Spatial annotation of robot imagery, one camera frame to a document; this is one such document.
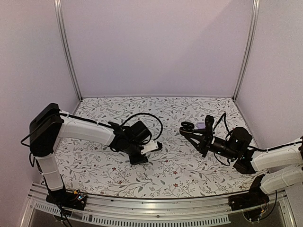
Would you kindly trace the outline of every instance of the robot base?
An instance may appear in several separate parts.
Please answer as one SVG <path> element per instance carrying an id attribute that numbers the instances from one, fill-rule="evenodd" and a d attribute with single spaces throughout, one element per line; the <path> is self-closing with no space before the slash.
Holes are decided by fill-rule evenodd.
<path id="1" fill-rule="evenodd" d="M 86 206 L 87 195 L 83 192 L 74 194 L 65 189 L 60 193 L 49 192 L 46 201 L 57 206 L 67 207 L 75 210 L 84 210 Z"/>

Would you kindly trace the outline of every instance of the metal rail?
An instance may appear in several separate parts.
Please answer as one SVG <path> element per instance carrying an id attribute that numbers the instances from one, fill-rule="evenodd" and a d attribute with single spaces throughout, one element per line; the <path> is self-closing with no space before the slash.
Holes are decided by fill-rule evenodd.
<path id="1" fill-rule="evenodd" d="M 80 87 L 77 81 L 75 69 L 72 63 L 71 59 L 71 52 L 70 48 L 67 42 L 67 36 L 66 36 L 66 31 L 65 31 L 65 26 L 64 26 L 64 20 L 63 20 L 63 12 L 62 12 L 62 6 L 61 6 L 61 0 L 54 0 L 55 4 L 55 11 L 56 11 L 56 16 L 57 16 L 57 22 L 58 22 L 58 27 L 59 27 L 59 33 L 60 33 L 60 38 L 64 50 L 64 55 L 67 63 L 67 67 L 70 73 L 71 77 L 71 82 L 74 87 L 76 96 L 79 100 L 82 100 L 82 94 L 80 91 Z"/>
<path id="2" fill-rule="evenodd" d="M 238 81 L 236 84 L 235 91 L 233 93 L 232 99 L 236 102 L 240 93 L 240 89 L 243 83 L 245 71 L 248 65 L 248 61 L 250 58 L 250 52 L 256 32 L 256 27 L 257 27 L 257 21 L 258 21 L 258 13 L 259 13 L 259 6 L 260 6 L 260 0 L 254 0 L 253 1 L 253 6 L 252 6 L 252 13 L 251 13 L 251 21 L 250 21 L 250 29 L 249 29 L 249 34 L 248 34 L 248 39 L 246 43 L 246 48 L 244 52 L 244 57 L 243 61 L 241 64 L 241 69 L 238 77 Z"/>
<path id="3" fill-rule="evenodd" d="M 54 204 L 47 203 L 46 196 L 46 187 L 34 183 L 28 195 L 30 200 L 28 204 L 31 208 L 27 209 L 27 213 L 31 214 L 33 209 L 37 209 L 59 216 L 59 209 Z M 183 199 L 136 199 L 90 194 L 85 210 L 72 210 L 70 218 L 109 227 L 218 226 L 230 223 L 229 214 L 242 212 L 231 210 L 228 197 L 229 195 Z M 278 201 L 285 198 L 286 193 L 280 191 Z M 270 195 L 270 200 L 274 201 L 275 195 Z M 29 216 L 27 214 L 25 215 L 27 218 L 23 218 L 22 227 L 27 227 Z"/>

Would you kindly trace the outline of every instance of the floral patterned mat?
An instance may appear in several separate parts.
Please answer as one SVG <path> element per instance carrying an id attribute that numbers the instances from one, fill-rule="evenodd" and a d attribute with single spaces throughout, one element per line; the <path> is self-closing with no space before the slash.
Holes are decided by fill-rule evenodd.
<path id="1" fill-rule="evenodd" d="M 239 111 L 229 98 L 115 97 L 86 98 L 76 115 L 100 122 L 122 123 L 135 113 L 152 113 L 162 120 L 159 142 L 163 149 L 148 154 L 149 162 L 132 166 L 128 155 L 100 144 L 64 138 L 56 160 L 68 189 L 94 194 L 137 198 L 181 198 L 220 195 L 249 189 L 256 175 L 242 175 L 220 164 L 212 152 L 206 158 L 178 132 L 182 121 L 202 122 L 207 114 L 215 119 L 227 113 L 230 129 L 244 126 Z M 154 137 L 159 123 L 149 116 L 141 119 Z M 224 124 L 216 136 L 225 138 Z"/>

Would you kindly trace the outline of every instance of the black bracket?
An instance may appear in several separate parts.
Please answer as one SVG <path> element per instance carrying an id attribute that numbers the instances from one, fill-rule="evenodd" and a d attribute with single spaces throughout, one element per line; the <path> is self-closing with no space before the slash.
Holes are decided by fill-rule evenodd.
<path id="1" fill-rule="evenodd" d="M 269 197 L 260 189 L 264 176 L 264 174 L 257 176 L 247 193 L 232 195 L 228 198 L 228 204 L 232 210 L 241 210 L 269 202 Z"/>

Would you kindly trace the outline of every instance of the white backdrop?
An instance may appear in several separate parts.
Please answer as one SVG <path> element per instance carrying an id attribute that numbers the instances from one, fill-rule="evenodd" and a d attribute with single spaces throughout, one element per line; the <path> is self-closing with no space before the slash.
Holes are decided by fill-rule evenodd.
<path id="1" fill-rule="evenodd" d="M 232 96 L 252 0 L 65 0 L 84 97 Z"/>

